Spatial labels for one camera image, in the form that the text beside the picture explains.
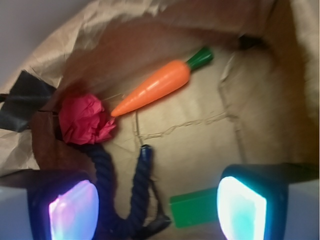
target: toy carrot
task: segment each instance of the toy carrot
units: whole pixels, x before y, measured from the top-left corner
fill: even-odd
[[[190,79],[191,71],[206,65],[213,59],[208,47],[203,47],[187,62],[173,60],[160,68],[129,96],[127,96],[111,113],[117,117],[137,110],[181,88]]]

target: red tissue paper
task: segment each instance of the red tissue paper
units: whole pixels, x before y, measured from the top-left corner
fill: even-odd
[[[116,127],[115,119],[92,94],[67,97],[59,112],[59,123],[64,142],[78,145],[109,140],[110,131]]]

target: brown paper bag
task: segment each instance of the brown paper bag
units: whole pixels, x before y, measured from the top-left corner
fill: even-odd
[[[319,163],[316,18],[307,0],[96,0],[52,33],[1,92],[26,69],[57,88],[42,110],[57,112],[65,96],[86,92],[112,109],[157,68],[209,46],[212,64],[194,72],[182,89],[119,117],[117,134],[104,144],[117,175],[119,215],[129,213],[139,147],[149,144],[152,178],[172,217],[171,196],[216,187],[229,164]],[[240,50],[242,35],[264,44]],[[37,162],[94,175],[89,159],[55,139],[53,119],[49,113],[34,116],[32,145],[29,131],[0,130],[0,141],[13,143],[0,146],[0,166],[35,168]],[[151,196],[147,221],[155,206]],[[152,239],[223,235],[214,222],[172,225]]]

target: blue light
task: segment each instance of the blue light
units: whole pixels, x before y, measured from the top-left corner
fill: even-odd
[[[267,200],[233,176],[224,177],[217,190],[217,212],[228,240],[263,240]]]
[[[98,191],[84,180],[49,204],[52,240],[92,239],[99,212]]]

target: green rectangular block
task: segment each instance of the green rectangular block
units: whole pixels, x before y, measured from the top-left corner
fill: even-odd
[[[173,196],[170,207],[177,228],[217,221],[217,187]]]

